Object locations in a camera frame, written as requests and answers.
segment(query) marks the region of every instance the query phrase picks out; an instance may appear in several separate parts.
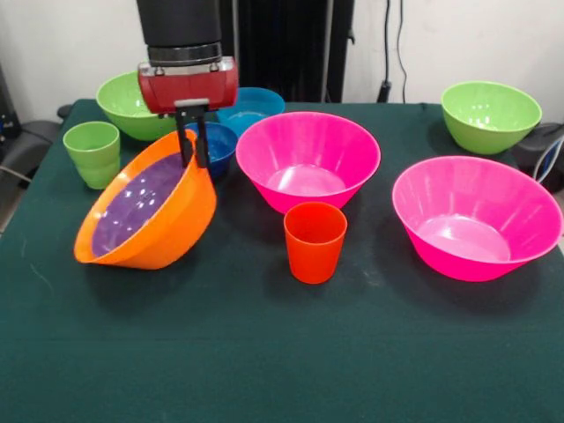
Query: plastic bowl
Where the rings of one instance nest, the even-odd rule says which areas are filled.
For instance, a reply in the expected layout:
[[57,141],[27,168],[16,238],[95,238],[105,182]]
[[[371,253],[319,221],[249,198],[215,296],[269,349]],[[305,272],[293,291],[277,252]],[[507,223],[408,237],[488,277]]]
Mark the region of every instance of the plastic bowl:
[[[186,133],[194,143],[196,134]],[[178,153],[178,135],[172,132],[116,176],[78,231],[79,262],[160,269],[196,243],[217,200],[208,171],[194,158],[182,169]],[[145,179],[148,169],[151,177]]]
[[456,84],[442,94],[450,135],[465,150],[496,154],[521,141],[540,122],[542,110],[527,93],[494,82]]
[[266,202],[281,213],[307,201],[341,208],[380,164],[380,147],[370,132],[316,112],[255,123],[239,139],[235,155]]
[[468,282],[498,278],[554,248],[562,214],[540,184],[491,160],[450,156],[405,170],[392,191],[419,256]]
[[232,108],[218,110],[219,121],[240,137],[252,124],[286,109],[284,99],[265,88],[240,88]]
[[[196,123],[186,125],[186,128],[199,135]],[[235,153],[238,138],[231,129],[221,123],[206,122],[205,131],[210,156],[208,170],[212,179],[218,179],[229,170],[229,163]]]
[[105,82],[96,94],[96,101],[108,119],[132,138],[154,141],[175,129],[173,118],[159,119],[149,111],[136,71]]

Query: black cabinet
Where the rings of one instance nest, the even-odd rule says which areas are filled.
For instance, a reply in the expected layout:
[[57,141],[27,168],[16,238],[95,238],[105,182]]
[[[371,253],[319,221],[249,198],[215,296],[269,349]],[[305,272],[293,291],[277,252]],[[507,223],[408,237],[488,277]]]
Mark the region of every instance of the black cabinet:
[[341,101],[353,9],[354,0],[222,0],[224,54],[238,56],[241,86]]

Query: orange cup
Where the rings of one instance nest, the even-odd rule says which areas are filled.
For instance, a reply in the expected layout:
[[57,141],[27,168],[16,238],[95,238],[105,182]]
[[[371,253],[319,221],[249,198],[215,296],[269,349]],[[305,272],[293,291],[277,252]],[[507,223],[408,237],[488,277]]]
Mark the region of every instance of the orange cup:
[[305,284],[322,284],[337,268],[346,217],[326,203],[302,203],[284,217],[290,271]]

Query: green cup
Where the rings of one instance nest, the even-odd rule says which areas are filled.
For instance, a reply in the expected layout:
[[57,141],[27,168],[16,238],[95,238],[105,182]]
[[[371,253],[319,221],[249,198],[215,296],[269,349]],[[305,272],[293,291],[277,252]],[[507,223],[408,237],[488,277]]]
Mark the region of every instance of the green cup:
[[108,122],[86,122],[67,130],[63,144],[92,189],[105,189],[120,171],[120,131]]

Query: plastic cup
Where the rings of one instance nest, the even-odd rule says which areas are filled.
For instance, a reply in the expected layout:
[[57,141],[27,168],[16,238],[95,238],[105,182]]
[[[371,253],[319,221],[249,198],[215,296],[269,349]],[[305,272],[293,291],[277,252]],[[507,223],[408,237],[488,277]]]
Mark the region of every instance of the plastic cup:
[[290,271],[305,284],[333,276],[343,248],[346,217],[334,205],[302,203],[284,217]]
[[120,131],[108,122],[86,122],[67,130],[63,144],[92,189],[105,189],[120,171]]

